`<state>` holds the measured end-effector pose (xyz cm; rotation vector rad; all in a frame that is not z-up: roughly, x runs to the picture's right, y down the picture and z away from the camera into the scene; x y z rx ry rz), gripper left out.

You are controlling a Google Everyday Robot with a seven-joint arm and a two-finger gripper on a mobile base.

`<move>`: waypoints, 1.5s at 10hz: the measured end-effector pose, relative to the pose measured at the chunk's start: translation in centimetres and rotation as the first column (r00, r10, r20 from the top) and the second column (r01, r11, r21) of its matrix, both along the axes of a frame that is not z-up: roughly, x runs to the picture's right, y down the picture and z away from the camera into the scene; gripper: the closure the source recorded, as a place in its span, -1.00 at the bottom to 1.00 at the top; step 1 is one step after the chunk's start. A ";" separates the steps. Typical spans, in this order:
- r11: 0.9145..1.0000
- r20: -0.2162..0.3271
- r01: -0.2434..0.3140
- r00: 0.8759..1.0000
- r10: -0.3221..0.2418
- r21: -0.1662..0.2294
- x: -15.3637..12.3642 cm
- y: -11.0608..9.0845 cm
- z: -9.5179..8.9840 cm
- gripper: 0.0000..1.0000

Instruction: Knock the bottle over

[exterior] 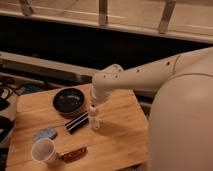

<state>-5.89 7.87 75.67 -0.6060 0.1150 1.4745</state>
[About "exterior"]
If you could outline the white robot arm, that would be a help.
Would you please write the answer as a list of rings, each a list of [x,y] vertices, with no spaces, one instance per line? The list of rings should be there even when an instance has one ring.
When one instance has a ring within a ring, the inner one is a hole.
[[[93,76],[92,103],[115,89],[154,96],[147,171],[213,171],[213,47],[128,70],[113,64]]]

